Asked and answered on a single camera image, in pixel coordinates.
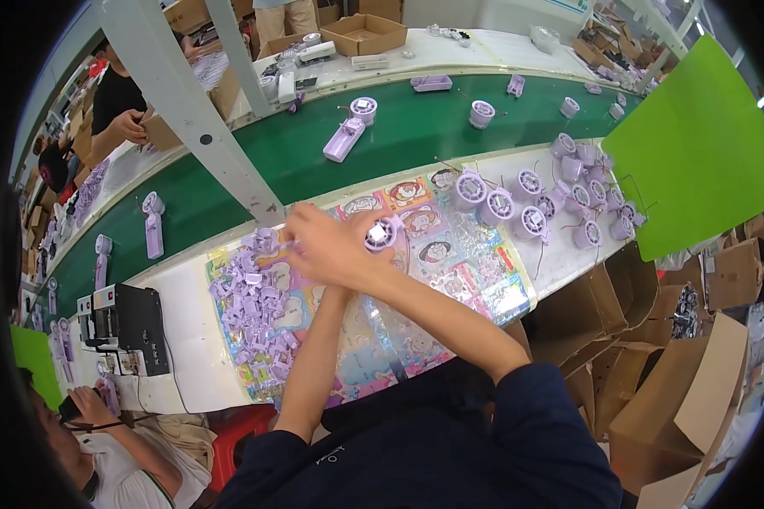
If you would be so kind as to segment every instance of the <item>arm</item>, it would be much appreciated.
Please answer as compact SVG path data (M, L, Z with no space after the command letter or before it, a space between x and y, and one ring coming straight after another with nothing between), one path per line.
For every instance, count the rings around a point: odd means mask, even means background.
M82 413L81 422L92 424L93 426L120 422L90 387L83 386L77 387L74 390L69 389L68 395L73 399L76 408ZM127 426L108 428L107 433L122 444L122 447L130 453L139 466L144 471L150 473L161 484L161 487L170 498L176 496L181 488L183 479L181 472L179 472L173 463L164 458L150 442Z
M376 213L373 221L383 217ZM363 223L366 232L373 221ZM497 325L466 305L394 269L393 252L370 254L347 225L308 204L295 205L286 229L305 253L289 262L307 278L360 291L382 300L420 325L453 353L483 369L498 383L529 364L526 351Z
M307 444L311 443L334 385L336 345L351 296L351 291L344 288L326 288L286 379L283 409L275 430L294 433Z

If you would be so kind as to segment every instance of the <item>green plastic panel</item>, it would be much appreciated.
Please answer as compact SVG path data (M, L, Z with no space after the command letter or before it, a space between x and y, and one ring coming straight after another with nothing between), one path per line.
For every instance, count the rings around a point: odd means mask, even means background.
M614 157L618 178L633 176L621 181L626 198L649 208L648 222L637 230L643 260L700 243L764 211L764 112L709 35L603 148Z
M295 114L279 113L234 132L255 167L285 203L312 198L371 178L427 165L442 159L549 143L561 131L572 137L604 137L618 123L607 115L616 92L590 95L579 81L527 76L520 98L506 94L509 75L453 76L454 86L483 99L508 115L496 116L484 131L469 126L469 100L455 88L417 94L399 81L336 94L304 104ZM323 147L345 118L347 106L366 95L379 103L376 124L368 129L342 164L323 157ZM564 97L581 110L571 121L560 115ZM626 111L642 100L627 95ZM193 156L165 168L105 213L73 246L52 276L60 316L76 311L76 299L93 291L100 233L114 240L109 282L125 281L152 266L144 239L144 217L135 196L155 190L163 216L164 257L208 239L251 217ZM39 300L47 308L47 290ZM47 311L44 323L51 317Z

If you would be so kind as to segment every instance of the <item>hand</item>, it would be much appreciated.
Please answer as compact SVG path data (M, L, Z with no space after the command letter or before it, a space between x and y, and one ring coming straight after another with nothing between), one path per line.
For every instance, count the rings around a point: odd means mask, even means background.
M377 219L390 215L385 210L354 213L345 222L313 205L298 203L286 221L286 231L298 241L289 251L289 264L309 280L326 285L362 291L367 275L387 268L394 251L387 248L371 254L365 248L365 235Z
M141 120L144 117L144 112L137 110L128 110L115 117L111 122L111 126L119 132L124 139L136 143L138 145L144 145L147 143L147 132L141 127L137 120Z
M83 422L93 426L104 426L105 424L119 422L111 411L107 409L105 402L87 385L72 390L69 389L68 395L73 400L76 408L79 409L79 412L82 413L82 417L74 419L73 422Z
M184 50L184 57L186 58L186 61L190 64L194 64L198 58L201 56L201 51L203 50L202 47L195 47L191 46Z

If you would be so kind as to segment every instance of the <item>black machine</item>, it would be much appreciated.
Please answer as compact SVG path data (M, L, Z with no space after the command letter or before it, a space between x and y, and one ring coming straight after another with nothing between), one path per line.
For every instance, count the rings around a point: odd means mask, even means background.
M115 353L121 374L170 372L158 291L112 284L77 300L76 308L84 346ZM128 361L121 359L122 354ZM124 366L132 373L125 373Z

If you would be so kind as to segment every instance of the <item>black t-shirt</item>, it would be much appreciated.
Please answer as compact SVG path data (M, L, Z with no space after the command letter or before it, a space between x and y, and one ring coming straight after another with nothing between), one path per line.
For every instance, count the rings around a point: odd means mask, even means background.
M60 150L59 144L54 140L40 154L38 163L40 177L45 185L57 194L61 193L65 189L65 185L68 184L68 163L65 156L71 150L71 145L73 145L73 140L70 140Z
M181 44L184 34L173 30L173 36ZM107 66L102 81L93 96L93 123L91 135L101 133L111 125L115 117L128 110L146 111L147 103L132 77L119 76L110 65Z
M257 436L217 507L616 509L621 498L560 371L530 364L499 383L489 432L428 407L310 447Z

